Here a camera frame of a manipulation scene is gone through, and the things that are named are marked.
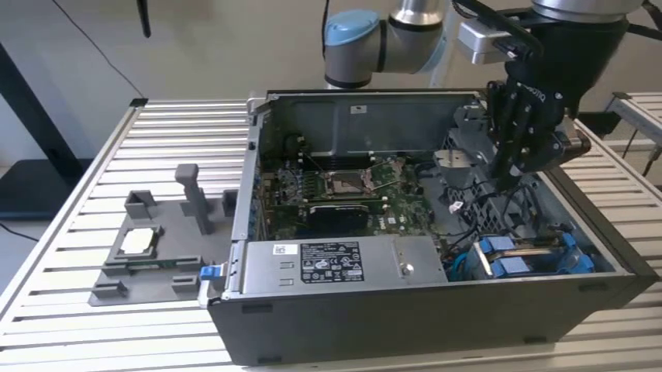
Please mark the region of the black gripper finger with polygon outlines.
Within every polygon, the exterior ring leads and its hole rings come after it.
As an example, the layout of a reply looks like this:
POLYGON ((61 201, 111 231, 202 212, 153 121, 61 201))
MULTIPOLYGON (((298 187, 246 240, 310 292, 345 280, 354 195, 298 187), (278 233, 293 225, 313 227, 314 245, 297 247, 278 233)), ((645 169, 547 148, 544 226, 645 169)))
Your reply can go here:
POLYGON ((513 118, 516 115, 516 104, 519 103, 519 91, 504 81, 492 81, 488 85, 488 109, 492 119, 494 134, 494 145, 497 152, 490 165, 490 177, 494 186, 504 191, 508 186, 508 165, 511 158, 511 143, 513 142, 513 118))
POLYGON ((525 105, 519 113, 513 140, 512 175, 524 175, 544 169, 559 155, 557 128, 563 121, 563 104, 559 101, 525 105))

